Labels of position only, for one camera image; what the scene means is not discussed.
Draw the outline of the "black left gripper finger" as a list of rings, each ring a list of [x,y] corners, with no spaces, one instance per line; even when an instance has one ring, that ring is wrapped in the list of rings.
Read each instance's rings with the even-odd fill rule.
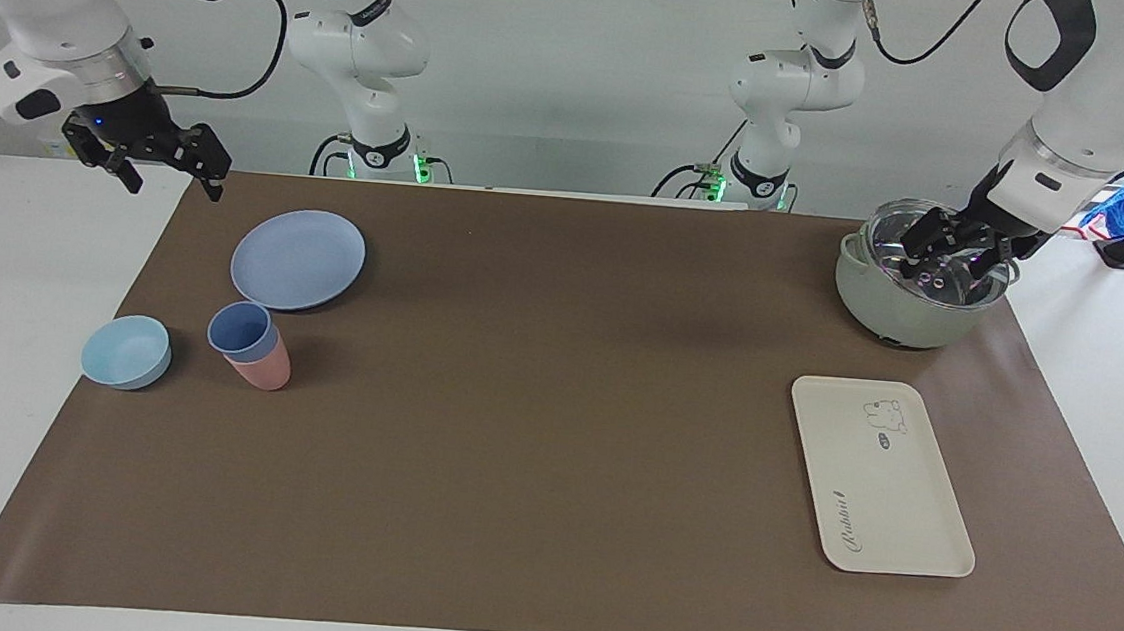
[[[1018,264],[1019,260],[1012,255],[1008,247],[998,245],[971,247],[966,261],[967,287],[977,289],[990,277],[1001,285],[1013,286],[1019,281]]]
[[[915,276],[935,250],[954,244],[958,218],[949,210],[928,209],[905,229],[901,274]]]

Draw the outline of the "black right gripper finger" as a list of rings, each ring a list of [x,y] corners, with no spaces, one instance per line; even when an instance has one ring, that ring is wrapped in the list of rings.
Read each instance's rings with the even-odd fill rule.
[[[230,153],[210,126],[185,130],[183,166],[200,184],[210,202],[221,201],[223,183],[232,166]]]
[[[107,174],[112,175],[123,187],[126,187],[127,193],[137,195],[140,192],[143,187],[140,174],[133,166],[125,150],[114,148],[110,151],[96,136],[94,132],[85,128],[63,127],[62,134],[83,166],[105,170]]]

